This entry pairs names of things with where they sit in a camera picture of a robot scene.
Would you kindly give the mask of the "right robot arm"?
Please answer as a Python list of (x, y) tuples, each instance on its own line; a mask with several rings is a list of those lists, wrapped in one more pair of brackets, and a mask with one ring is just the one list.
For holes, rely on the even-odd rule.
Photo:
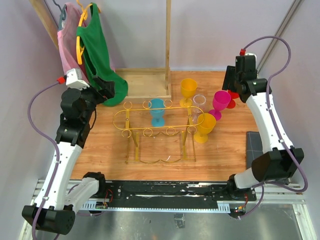
[(304, 152), (294, 147), (285, 133), (274, 108), (268, 81), (258, 78), (256, 57), (236, 56), (235, 65), (227, 66), (222, 88), (237, 93), (250, 109), (260, 134), (263, 152), (252, 161), (250, 168), (229, 177), (227, 196), (238, 200), (253, 186), (266, 182), (280, 184), (292, 177), (304, 159)]

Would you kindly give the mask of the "red plastic wine glass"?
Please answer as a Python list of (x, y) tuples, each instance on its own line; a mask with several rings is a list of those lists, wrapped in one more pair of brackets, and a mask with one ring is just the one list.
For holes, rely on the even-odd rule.
[(235, 98), (237, 97), (237, 93), (232, 92), (231, 90), (227, 91), (231, 97), (229, 104), (227, 105), (227, 109), (233, 109), (236, 106)]

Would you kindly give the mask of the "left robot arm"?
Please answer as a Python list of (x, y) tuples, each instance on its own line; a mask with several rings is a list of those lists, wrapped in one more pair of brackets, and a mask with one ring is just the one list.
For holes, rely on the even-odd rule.
[(33, 129), (49, 140), (54, 155), (43, 187), (34, 203), (26, 205), (22, 217), (31, 225), (32, 239), (36, 231), (67, 235), (75, 222), (76, 214), (90, 197), (101, 198), (107, 193), (104, 174), (86, 173), (81, 182), (67, 193), (67, 187), (75, 163), (80, 156), (87, 137), (93, 127), (92, 117), (97, 115), (97, 105), (106, 100), (104, 90), (96, 90), (80, 77), (64, 75), (58, 84), (66, 84), (67, 90), (61, 95), (59, 127), (56, 138), (52, 139), (39, 130), (28, 109), (28, 120)]

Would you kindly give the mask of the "blue plastic wine glass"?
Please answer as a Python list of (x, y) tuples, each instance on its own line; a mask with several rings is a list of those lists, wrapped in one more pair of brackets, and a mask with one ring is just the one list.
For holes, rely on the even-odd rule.
[(149, 113), (152, 116), (151, 125), (153, 127), (163, 127), (165, 125), (165, 120), (163, 118), (165, 114), (164, 101), (160, 98), (154, 98), (148, 104)]

